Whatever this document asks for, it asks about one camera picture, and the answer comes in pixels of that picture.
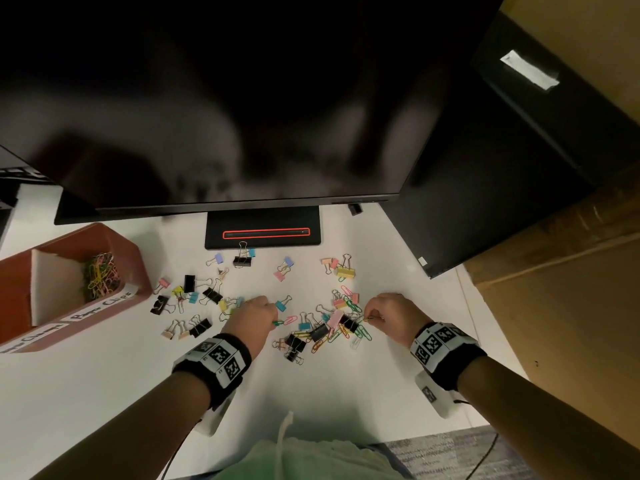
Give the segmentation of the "white drawstring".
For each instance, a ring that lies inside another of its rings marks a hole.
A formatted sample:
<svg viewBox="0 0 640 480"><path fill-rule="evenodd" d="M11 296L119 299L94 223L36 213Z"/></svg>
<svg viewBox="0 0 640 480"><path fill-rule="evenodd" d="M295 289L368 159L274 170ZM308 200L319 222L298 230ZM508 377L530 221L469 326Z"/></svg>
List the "white drawstring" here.
<svg viewBox="0 0 640 480"><path fill-rule="evenodd" d="M287 429L294 421L294 412L289 411L280 423L275 446L274 480L284 480L284 439Z"/></svg>

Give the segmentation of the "brown organizer tray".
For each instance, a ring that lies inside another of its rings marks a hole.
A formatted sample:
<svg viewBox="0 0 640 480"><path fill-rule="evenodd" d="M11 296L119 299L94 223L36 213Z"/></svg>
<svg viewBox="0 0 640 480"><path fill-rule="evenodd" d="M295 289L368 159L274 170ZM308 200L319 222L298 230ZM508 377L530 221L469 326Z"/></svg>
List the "brown organizer tray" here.
<svg viewBox="0 0 640 480"><path fill-rule="evenodd" d="M83 295L83 265L111 252L122 282L105 298L89 303ZM97 223L67 233L0 260L0 345L31 330L97 305L132 290L135 297L116 304L16 353L43 351L108 318L137 305L151 295L151 284L139 248L106 225Z"/></svg>

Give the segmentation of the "black computer case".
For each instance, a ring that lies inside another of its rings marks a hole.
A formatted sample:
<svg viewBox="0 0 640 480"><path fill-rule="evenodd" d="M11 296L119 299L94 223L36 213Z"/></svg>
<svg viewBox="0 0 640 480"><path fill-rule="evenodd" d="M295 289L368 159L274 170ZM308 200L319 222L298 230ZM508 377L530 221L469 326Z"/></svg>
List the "black computer case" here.
<svg viewBox="0 0 640 480"><path fill-rule="evenodd" d="M380 206L434 278L594 189L468 68L398 199Z"/></svg>

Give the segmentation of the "black red-lined monitor base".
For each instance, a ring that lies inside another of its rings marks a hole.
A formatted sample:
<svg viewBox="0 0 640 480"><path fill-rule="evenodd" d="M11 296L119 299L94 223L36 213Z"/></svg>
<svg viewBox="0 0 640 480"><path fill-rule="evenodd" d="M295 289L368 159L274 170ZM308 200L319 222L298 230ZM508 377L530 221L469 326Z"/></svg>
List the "black red-lined monitor base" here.
<svg viewBox="0 0 640 480"><path fill-rule="evenodd" d="M206 250L317 246L322 242L319 207L217 210L207 213Z"/></svg>

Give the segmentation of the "white handwritten label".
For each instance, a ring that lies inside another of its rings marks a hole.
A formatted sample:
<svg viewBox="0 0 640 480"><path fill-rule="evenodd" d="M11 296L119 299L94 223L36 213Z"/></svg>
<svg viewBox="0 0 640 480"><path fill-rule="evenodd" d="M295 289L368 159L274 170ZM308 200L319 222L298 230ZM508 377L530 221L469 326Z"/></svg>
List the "white handwritten label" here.
<svg viewBox="0 0 640 480"><path fill-rule="evenodd" d="M68 322L48 323L27 334L0 345L0 354L16 353L18 350L32 345L32 343L56 333L69 326Z"/></svg>
<svg viewBox="0 0 640 480"><path fill-rule="evenodd" d="M135 297L136 293L132 290L126 290L125 293L101 301L97 305L89 306L78 313L60 319L60 322L79 322L92 315L99 314L116 304Z"/></svg>

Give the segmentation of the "light green garment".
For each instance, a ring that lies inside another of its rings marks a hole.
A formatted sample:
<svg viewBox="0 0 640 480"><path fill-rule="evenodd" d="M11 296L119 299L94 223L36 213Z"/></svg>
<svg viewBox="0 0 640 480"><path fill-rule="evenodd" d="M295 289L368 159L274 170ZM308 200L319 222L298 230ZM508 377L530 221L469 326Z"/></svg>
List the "light green garment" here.
<svg viewBox="0 0 640 480"><path fill-rule="evenodd" d="M209 480L407 480L409 470L385 446L293 437L261 440Z"/></svg>

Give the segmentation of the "white tape strip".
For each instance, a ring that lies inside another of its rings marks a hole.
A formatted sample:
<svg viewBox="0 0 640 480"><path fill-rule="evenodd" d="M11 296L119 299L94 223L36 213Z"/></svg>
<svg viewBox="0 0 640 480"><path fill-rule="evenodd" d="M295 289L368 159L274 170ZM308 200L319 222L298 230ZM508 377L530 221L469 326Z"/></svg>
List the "white tape strip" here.
<svg viewBox="0 0 640 480"><path fill-rule="evenodd" d="M510 50L500 61L542 90L548 91L559 85L559 81L525 60L517 51Z"/></svg>

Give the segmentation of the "pile of coloured paper clips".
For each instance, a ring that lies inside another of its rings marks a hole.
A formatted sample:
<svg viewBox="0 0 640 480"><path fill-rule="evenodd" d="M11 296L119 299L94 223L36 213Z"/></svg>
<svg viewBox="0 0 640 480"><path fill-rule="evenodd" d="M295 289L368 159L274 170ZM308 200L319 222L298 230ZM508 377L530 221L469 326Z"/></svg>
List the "pile of coloured paper clips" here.
<svg viewBox="0 0 640 480"><path fill-rule="evenodd" d="M287 296L276 302L281 313L278 320L284 324L276 327L278 335L271 343L286 360L300 365L327 345L346 342L351 349L357 349L361 341L372 341L367 323L360 322L364 317L360 295L345 284L331 290L329 300L313 308L294 312L288 309L291 300Z"/></svg>

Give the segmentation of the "heap of coloured paper clips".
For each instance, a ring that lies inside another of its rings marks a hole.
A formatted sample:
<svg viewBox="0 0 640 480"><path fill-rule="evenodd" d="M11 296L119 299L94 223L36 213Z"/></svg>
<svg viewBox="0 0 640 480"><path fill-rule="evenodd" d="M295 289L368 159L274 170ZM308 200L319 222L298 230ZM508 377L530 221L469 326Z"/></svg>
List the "heap of coloured paper clips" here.
<svg viewBox="0 0 640 480"><path fill-rule="evenodd" d="M83 295L85 302L105 298L122 282L111 252L100 253L83 265Z"/></svg>

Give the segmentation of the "scattered coloured binder clips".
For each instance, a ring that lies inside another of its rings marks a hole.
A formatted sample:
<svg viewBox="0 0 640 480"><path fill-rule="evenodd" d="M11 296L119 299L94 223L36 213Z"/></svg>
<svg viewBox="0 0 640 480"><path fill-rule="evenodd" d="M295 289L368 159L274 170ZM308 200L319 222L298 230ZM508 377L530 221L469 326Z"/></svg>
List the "scattered coloured binder clips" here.
<svg viewBox="0 0 640 480"><path fill-rule="evenodd" d="M354 279L355 271L349 268L350 261L350 254L345 254L340 259L335 257L319 259L324 269L323 273L330 276L332 284L335 285ZM158 316L163 313L174 315L170 325L161 332L162 337L167 340L203 338L204 333L215 325L215 314L219 314L219 322L224 323L242 306L246 301L244 296L233 296L229 290L221 292L223 279L228 275L229 269L218 267L217 271L215 278L206 280L190 274L184 276L183 283L170 283L160 279L154 291L156 300L151 313ZM294 310L290 303L288 309Z"/></svg>

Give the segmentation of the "person's left hand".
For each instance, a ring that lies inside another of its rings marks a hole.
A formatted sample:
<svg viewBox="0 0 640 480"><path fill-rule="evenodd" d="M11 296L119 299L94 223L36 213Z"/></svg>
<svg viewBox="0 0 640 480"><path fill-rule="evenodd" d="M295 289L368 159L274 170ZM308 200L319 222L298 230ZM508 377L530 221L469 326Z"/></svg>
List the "person's left hand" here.
<svg viewBox="0 0 640 480"><path fill-rule="evenodd" d="M257 320L257 297L245 301L227 320L221 332L235 336L248 348L252 360L260 354L276 328L262 328Z"/></svg>

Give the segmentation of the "brown cardboard box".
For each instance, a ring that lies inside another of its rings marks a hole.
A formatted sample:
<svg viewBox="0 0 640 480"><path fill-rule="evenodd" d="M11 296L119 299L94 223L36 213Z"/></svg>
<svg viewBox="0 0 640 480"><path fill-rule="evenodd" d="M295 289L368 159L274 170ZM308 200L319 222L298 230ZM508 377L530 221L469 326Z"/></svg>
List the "brown cardboard box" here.
<svg viewBox="0 0 640 480"><path fill-rule="evenodd" d="M640 449L640 161L465 268L529 379Z"/></svg>

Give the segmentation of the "person's right forearm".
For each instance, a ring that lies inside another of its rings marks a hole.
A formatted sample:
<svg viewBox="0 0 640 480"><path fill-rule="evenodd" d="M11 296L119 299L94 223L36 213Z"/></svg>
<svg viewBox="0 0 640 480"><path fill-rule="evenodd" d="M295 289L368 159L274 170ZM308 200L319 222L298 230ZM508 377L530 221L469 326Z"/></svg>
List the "person's right forearm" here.
<svg viewBox="0 0 640 480"><path fill-rule="evenodd" d="M458 390L544 480L640 480L640 450L490 357Z"/></svg>

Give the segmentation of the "black marker wristband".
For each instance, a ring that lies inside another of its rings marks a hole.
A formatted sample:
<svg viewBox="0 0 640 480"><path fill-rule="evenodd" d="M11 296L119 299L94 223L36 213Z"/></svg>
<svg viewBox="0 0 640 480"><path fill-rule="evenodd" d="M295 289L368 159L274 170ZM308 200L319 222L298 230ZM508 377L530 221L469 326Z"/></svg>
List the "black marker wristband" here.
<svg viewBox="0 0 640 480"><path fill-rule="evenodd" d="M414 337L410 352L437 386L448 392L458 392L461 374L473 361L487 356L476 339L444 322L423 326Z"/></svg>
<svg viewBox="0 0 640 480"><path fill-rule="evenodd" d="M210 410L235 392L250 368L252 357L242 341L228 333L205 339L174 362L172 372L186 372L201 380L210 393Z"/></svg>

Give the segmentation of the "black panel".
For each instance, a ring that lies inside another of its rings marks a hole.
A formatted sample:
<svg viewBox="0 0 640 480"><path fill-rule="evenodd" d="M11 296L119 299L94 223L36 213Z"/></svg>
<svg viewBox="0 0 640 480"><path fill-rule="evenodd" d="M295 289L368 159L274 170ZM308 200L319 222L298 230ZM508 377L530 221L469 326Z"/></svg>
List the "black panel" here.
<svg viewBox="0 0 640 480"><path fill-rule="evenodd" d="M558 85L542 89L501 61L510 51ZM640 125L507 15L497 12L472 66L573 169L601 185L640 163Z"/></svg>

